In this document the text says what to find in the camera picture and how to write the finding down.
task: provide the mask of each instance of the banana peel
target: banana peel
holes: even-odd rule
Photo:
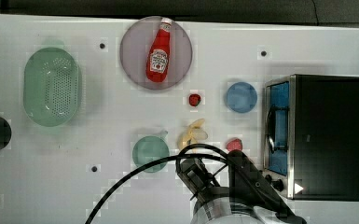
[[[204,122],[205,119],[197,119],[187,127],[187,130],[181,134],[177,143],[180,150],[188,145],[198,143],[198,140],[205,140],[208,138],[208,133],[201,128]]]

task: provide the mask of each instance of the ketchup bottle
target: ketchup bottle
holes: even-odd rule
[[[170,61],[170,30],[172,23],[172,20],[162,18],[159,32],[147,56],[146,76],[153,82],[162,82],[167,76]]]

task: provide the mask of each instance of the white table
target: white table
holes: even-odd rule
[[[167,130],[173,155],[180,132],[195,119],[206,119],[206,143],[223,148],[239,136],[262,168],[266,81],[294,73],[359,76],[359,29],[179,22],[192,41],[193,64],[179,85],[148,91],[132,83],[119,62],[121,37],[134,22],[0,15],[0,116],[13,130],[0,151],[1,224],[84,223],[93,202],[134,169],[131,148],[141,136]],[[34,52],[57,45],[80,65],[82,103],[71,121],[44,128],[24,112],[23,70]],[[259,56],[262,50],[267,57]],[[247,114],[224,104],[227,88],[239,80],[254,85],[259,96]],[[193,91],[203,97],[197,111],[186,104]],[[92,165],[99,172],[91,172]],[[194,203],[173,163],[138,175],[115,195],[95,223],[191,220]],[[309,223],[359,223],[359,202],[288,204]]]

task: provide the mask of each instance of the microwave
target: microwave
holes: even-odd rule
[[[263,175],[293,200],[359,201],[359,77],[265,85]]]

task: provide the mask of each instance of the green colander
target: green colander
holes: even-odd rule
[[[24,72],[24,108],[34,122],[53,127],[68,121],[76,112],[79,68],[63,49],[37,51]]]

